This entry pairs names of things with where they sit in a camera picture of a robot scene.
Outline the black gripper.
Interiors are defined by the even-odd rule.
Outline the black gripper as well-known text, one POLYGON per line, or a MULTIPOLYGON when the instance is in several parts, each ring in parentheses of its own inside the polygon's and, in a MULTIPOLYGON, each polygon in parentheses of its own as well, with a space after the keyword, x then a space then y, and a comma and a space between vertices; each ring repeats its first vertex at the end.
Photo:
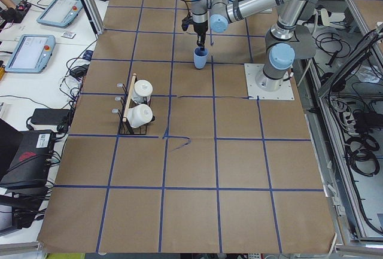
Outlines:
POLYGON ((197 46, 201 47, 201 50, 205 49, 206 33, 208 31, 208 22, 193 23, 193 29, 197 33, 197 46))

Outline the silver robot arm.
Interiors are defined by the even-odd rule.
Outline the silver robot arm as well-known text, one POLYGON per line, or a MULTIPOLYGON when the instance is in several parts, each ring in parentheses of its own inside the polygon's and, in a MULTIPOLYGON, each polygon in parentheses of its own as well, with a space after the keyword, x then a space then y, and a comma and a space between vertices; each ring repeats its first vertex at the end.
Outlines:
MULTIPOLYGON (((247 19, 229 25, 223 33, 209 33, 207 43, 210 54, 217 65, 218 96, 246 97, 247 85, 244 74, 244 63, 254 59, 257 63, 265 61, 263 43, 270 27, 277 22, 281 7, 272 8, 270 13, 259 13, 247 19)), ((174 60, 184 62, 188 67, 189 76, 187 93, 190 95, 212 95, 210 86, 191 88, 193 76, 198 76, 198 69, 193 64, 195 34, 178 35, 175 39, 174 60)))

